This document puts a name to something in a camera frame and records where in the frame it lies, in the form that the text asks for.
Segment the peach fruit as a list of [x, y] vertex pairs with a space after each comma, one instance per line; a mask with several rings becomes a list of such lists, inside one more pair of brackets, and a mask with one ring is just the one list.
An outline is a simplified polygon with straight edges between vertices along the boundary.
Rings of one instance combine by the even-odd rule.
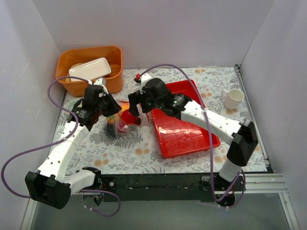
[[130, 108], [130, 104], [128, 103], [128, 102], [123, 102], [123, 103], [121, 103], [121, 108], [122, 108], [122, 110], [129, 110], [129, 108]]

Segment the clear zip bag orange zipper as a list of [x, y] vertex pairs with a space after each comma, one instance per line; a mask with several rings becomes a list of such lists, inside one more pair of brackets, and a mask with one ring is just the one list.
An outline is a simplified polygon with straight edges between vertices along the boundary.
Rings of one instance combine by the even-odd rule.
[[104, 132], [109, 138], [119, 138], [122, 134], [128, 133], [133, 127], [144, 127], [150, 122], [148, 114], [142, 112], [142, 107], [137, 105], [138, 116], [134, 116], [130, 111], [130, 104], [126, 101], [117, 101], [121, 110], [106, 118], [107, 124]]

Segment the dark grape bunch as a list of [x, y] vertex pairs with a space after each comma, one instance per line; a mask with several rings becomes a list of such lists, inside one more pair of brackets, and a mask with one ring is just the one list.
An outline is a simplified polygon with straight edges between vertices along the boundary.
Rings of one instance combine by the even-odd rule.
[[117, 138], [117, 131], [113, 124], [107, 123], [103, 131], [108, 138]]

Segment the red plastic tray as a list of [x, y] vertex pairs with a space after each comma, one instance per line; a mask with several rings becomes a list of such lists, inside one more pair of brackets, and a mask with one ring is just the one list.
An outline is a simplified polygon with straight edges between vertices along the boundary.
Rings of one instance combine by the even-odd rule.
[[[200, 104], [197, 93], [188, 80], [166, 83], [172, 93], [181, 93]], [[152, 110], [152, 118], [163, 158], [183, 156], [210, 148], [209, 134], [196, 125]]]

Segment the orange red tomato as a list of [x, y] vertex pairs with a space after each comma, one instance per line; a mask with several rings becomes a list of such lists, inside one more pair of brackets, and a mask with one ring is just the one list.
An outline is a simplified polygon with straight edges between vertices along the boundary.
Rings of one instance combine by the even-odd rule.
[[116, 122], [118, 121], [119, 115], [114, 114], [106, 118], [107, 122], [111, 125], [115, 125]]

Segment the wrinkled red fruit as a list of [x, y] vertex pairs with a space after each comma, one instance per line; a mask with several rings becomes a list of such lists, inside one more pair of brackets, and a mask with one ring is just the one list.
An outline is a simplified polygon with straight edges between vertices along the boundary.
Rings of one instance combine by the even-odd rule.
[[121, 132], [126, 132], [128, 128], [129, 126], [124, 124], [122, 121], [118, 122], [118, 130], [120, 130]]

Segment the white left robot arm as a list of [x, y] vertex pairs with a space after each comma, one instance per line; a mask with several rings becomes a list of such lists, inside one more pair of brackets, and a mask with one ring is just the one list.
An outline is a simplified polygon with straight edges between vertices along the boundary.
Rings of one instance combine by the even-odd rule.
[[36, 172], [28, 172], [25, 183], [30, 197], [57, 209], [66, 206], [70, 196], [84, 188], [96, 192], [102, 187], [100, 170], [83, 167], [66, 175], [79, 145], [88, 136], [100, 116], [109, 117], [121, 110], [113, 96], [101, 84], [88, 85], [84, 98], [73, 107], [57, 144]]

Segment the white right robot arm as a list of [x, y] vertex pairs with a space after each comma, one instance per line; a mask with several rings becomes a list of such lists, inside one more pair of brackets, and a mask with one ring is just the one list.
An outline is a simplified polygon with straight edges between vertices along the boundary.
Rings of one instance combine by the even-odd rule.
[[220, 189], [230, 189], [258, 144], [254, 123], [250, 120], [239, 122], [214, 113], [184, 94], [172, 93], [161, 79], [148, 74], [137, 76], [134, 81], [140, 85], [138, 91], [128, 95], [129, 112], [134, 116], [158, 109], [169, 117], [207, 130], [229, 145], [227, 159], [216, 179]]

